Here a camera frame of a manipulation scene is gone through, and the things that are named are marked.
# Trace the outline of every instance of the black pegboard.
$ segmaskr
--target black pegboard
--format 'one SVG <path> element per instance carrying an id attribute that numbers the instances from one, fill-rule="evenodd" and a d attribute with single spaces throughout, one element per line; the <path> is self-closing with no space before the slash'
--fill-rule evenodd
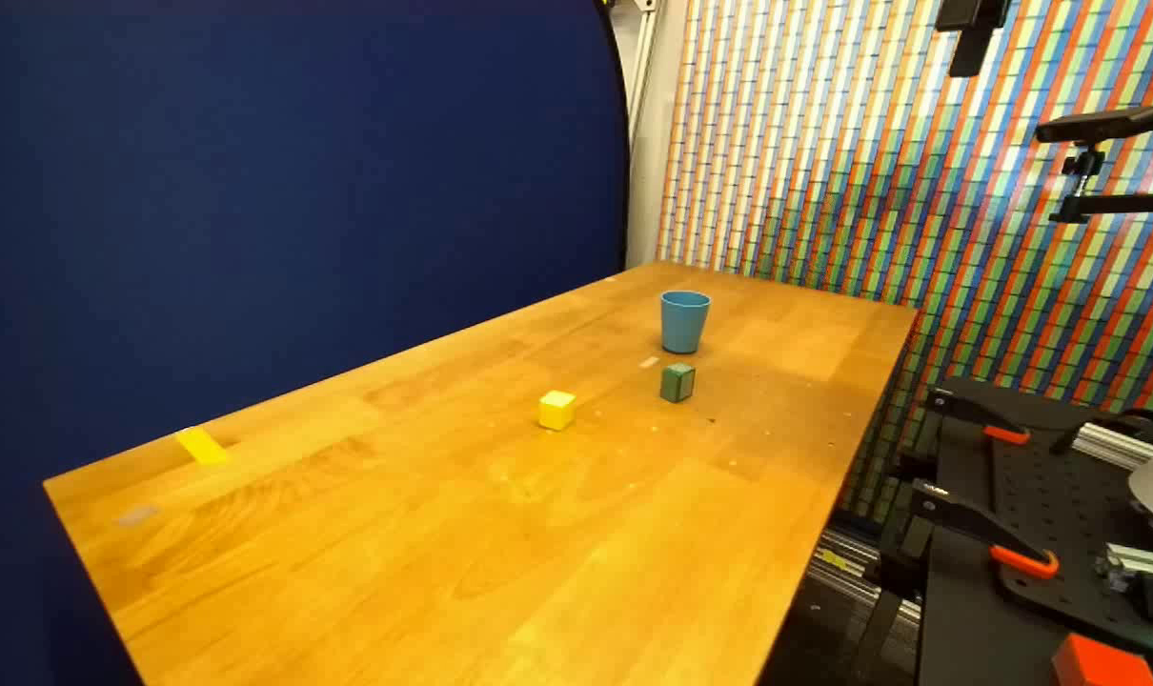
<path id="1" fill-rule="evenodd" d="M 992 505 L 1028 542 L 1060 557 L 1060 574 L 1041 581 L 997 565 L 1001 589 L 1129 650 L 1153 656 L 1153 624 L 1095 572 L 1107 543 L 1153 551 L 1153 530 L 1131 507 L 1129 472 L 1069 451 L 1052 455 L 1050 437 L 992 446 Z"/>

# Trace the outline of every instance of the patterned wall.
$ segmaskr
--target patterned wall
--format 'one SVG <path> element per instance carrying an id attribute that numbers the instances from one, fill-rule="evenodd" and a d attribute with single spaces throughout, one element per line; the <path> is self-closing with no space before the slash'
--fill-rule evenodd
<path id="1" fill-rule="evenodd" d="M 1153 1 L 1017 0 L 981 75 L 950 80 L 940 0 L 691 0 L 658 259 L 920 308 L 842 507 L 925 390 L 972 375 L 1153 408 L 1153 214 L 1058 225 L 1064 113 L 1153 104 Z M 1103 145 L 1094 191 L 1153 191 L 1153 135 Z"/>

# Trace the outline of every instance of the wood grain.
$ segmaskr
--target wood grain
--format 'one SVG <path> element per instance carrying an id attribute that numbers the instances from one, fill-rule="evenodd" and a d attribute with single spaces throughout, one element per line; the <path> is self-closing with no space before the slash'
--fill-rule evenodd
<path id="1" fill-rule="evenodd" d="M 752 684 L 912 319 L 647 265 L 208 421 L 227 463 L 166 437 L 46 493 L 151 685 Z"/>

